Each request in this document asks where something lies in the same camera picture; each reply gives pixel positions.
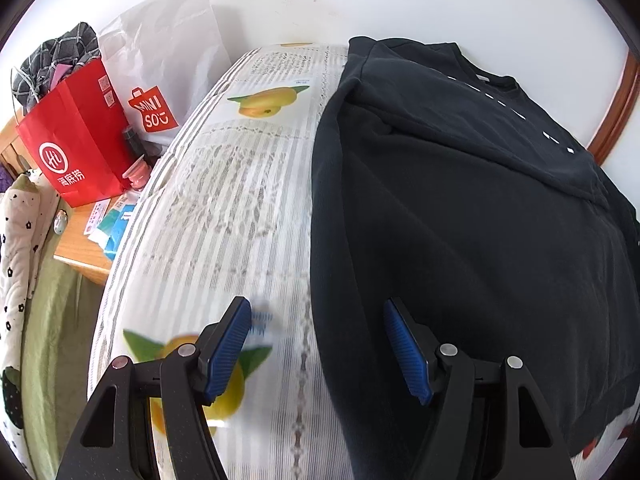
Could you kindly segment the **black sweatshirt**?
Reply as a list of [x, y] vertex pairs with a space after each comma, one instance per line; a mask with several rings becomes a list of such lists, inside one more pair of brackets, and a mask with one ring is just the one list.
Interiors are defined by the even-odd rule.
[[312, 155], [311, 303], [358, 479], [405, 479], [431, 410], [398, 298], [472, 358], [519, 356], [571, 456], [639, 390], [639, 223], [591, 154], [455, 44], [352, 38]]

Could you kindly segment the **grey plaid clothing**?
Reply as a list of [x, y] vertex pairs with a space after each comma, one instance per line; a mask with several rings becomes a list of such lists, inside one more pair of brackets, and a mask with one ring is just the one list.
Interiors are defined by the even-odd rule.
[[12, 70], [12, 96], [27, 115], [63, 78], [101, 57], [98, 36], [86, 22], [49, 39]]

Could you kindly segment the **green bed sheet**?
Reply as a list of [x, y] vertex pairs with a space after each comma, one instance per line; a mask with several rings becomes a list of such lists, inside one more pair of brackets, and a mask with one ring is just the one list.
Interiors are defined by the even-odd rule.
[[53, 258], [44, 242], [22, 354], [25, 438], [35, 477], [53, 479], [86, 405], [89, 356], [104, 288]]

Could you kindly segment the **wooden bedside cabinet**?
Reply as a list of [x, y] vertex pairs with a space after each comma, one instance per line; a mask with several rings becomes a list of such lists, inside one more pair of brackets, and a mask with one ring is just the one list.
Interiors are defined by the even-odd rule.
[[113, 106], [99, 115], [91, 112], [74, 122], [89, 133], [38, 142], [29, 135], [20, 118], [11, 117], [1, 131], [2, 153], [21, 148], [33, 167], [43, 171], [49, 182], [73, 208], [54, 258], [72, 266], [96, 284], [106, 283], [111, 269], [98, 244], [84, 234], [90, 206], [105, 197], [115, 197], [130, 188], [122, 173], [134, 161], [122, 138], [127, 121], [122, 108]]

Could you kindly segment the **blue and white box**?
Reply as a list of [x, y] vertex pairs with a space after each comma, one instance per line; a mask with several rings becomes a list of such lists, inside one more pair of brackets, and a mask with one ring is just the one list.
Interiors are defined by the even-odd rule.
[[96, 244], [104, 256], [113, 261], [119, 244], [125, 234], [129, 219], [134, 212], [134, 204], [125, 204], [120, 208], [114, 207], [108, 211], [96, 230]]

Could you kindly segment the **fruit print tablecloth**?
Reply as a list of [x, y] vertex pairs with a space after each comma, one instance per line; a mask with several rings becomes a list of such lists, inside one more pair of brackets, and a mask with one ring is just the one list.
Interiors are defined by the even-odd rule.
[[[89, 382], [111, 359], [157, 359], [218, 321], [236, 296], [253, 325], [207, 421], [235, 479], [358, 479], [323, 373], [311, 303], [312, 155], [349, 43], [248, 52], [156, 164], [102, 299]], [[634, 405], [582, 454], [598, 478]]]

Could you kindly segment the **pink small container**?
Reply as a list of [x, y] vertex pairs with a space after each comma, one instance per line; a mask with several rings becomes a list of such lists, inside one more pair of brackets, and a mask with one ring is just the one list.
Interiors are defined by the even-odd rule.
[[123, 174], [128, 179], [133, 190], [140, 191], [149, 182], [151, 167], [141, 155]]

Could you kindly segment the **white floral quilt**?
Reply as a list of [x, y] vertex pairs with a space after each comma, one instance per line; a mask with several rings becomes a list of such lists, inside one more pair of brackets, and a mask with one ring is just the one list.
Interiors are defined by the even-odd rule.
[[29, 170], [1, 194], [1, 434], [31, 476], [25, 439], [22, 348], [27, 300], [34, 294], [42, 246], [60, 194]]

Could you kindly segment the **dark bottle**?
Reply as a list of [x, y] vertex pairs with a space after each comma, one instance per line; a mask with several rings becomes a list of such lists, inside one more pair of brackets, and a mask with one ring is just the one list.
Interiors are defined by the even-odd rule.
[[130, 152], [134, 155], [135, 159], [145, 156], [143, 144], [138, 134], [134, 131], [134, 128], [132, 128], [131, 126], [125, 128], [122, 132], [122, 137], [128, 145], [128, 148], [130, 148]]

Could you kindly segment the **red paper shopping bag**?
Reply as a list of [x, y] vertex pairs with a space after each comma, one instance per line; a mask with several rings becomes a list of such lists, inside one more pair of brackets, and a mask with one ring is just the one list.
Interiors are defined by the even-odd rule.
[[59, 82], [17, 125], [29, 154], [72, 207], [119, 196], [130, 188], [122, 174], [134, 155], [128, 127], [101, 60]]

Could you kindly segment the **white Miniso plastic bag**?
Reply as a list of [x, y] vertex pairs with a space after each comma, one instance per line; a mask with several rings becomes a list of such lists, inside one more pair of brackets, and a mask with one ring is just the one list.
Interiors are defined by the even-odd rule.
[[153, 154], [166, 151], [231, 66], [209, 0], [145, 0], [98, 41], [129, 125]]

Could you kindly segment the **brown wooden door frame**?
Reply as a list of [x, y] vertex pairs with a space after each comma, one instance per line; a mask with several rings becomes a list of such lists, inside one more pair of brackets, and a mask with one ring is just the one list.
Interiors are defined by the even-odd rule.
[[639, 97], [639, 61], [629, 51], [620, 84], [601, 125], [588, 145], [594, 160], [602, 166], [620, 140]]

